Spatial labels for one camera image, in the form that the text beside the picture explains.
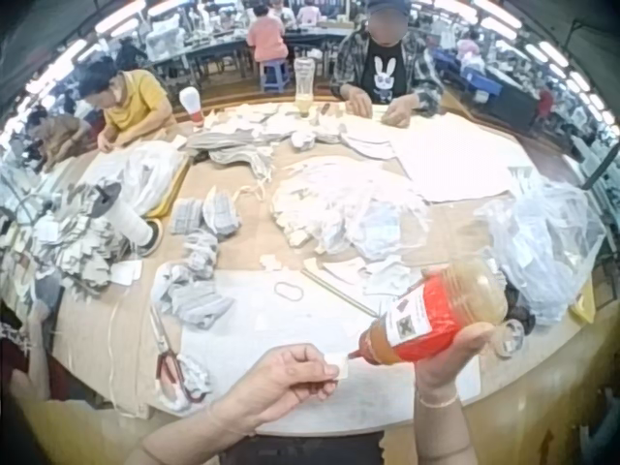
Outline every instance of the pink shirt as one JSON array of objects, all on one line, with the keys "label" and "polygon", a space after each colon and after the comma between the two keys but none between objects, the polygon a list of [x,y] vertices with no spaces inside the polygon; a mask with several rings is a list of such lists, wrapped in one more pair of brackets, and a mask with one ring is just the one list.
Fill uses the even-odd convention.
[{"label": "pink shirt", "polygon": [[475,55],[481,54],[481,48],[471,39],[463,39],[456,43],[456,58],[462,60],[466,53],[472,52]]},{"label": "pink shirt", "polygon": [[321,10],[319,10],[319,7],[301,7],[297,14],[297,21],[299,21],[299,24],[311,24],[315,26],[320,20]]},{"label": "pink shirt", "polygon": [[248,46],[256,47],[254,59],[263,63],[286,58],[289,50],[284,45],[283,35],[284,26],[279,18],[271,15],[257,18],[250,26],[247,39]]}]

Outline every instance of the blue stool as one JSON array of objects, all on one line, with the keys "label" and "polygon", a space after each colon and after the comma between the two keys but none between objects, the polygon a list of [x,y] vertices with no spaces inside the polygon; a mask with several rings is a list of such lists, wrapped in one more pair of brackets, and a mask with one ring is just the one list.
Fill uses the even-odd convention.
[{"label": "blue stool", "polygon": [[275,90],[281,94],[291,81],[287,60],[271,60],[261,63],[261,89],[263,92]]}]

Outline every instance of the plaid shirt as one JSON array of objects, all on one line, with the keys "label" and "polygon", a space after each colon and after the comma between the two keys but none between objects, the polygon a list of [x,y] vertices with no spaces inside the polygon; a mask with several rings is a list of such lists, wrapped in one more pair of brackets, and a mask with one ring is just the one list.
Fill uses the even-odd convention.
[{"label": "plaid shirt", "polygon": [[[366,65],[370,35],[365,29],[354,31],[338,49],[336,66],[331,77],[331,93],[342,99],[340,88],[344,84],[361,87],[361,77]],[[419,97],[419,112],[427,116],[435,114],[444,92],[444,86],[435,72],[430,50],[419,44],[411,32],[401,41],[403,63],[407,79],[407,93]]]}]

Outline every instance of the red glue bottle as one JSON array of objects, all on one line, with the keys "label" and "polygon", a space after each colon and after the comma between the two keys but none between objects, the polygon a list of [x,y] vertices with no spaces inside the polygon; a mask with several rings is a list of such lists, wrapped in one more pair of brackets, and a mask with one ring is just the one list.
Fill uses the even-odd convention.
[{"label": "red glue bottle", "polygon": [[446,349],[463,327],[498,325],[508,312],[504,290],[480,258],[452,262],[398,300],[361,336],[349,358],[373,364],[418,361]]}]

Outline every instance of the scissors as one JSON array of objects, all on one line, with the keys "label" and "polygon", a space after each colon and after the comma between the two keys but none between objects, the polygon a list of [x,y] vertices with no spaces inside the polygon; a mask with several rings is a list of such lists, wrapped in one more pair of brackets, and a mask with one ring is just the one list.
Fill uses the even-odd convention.
[{"label": "scissors", "polygon": [[185,377],[183,376],[181,365],[178,362],[176,353],[171,348],[171,343],[164,329],[162,318],[159,312],[152,306],[151,324],[153,325],[155,342],[157,344],[157,350],[159,351],[157,368],[155,369],[155,379],[161,384],[162,374],[164,374],[174,386],[180,388],[181,392],[190,403],[201,403],[206,397],[206,392],[202,392],[199,396],[194,396],[185,386]]}]

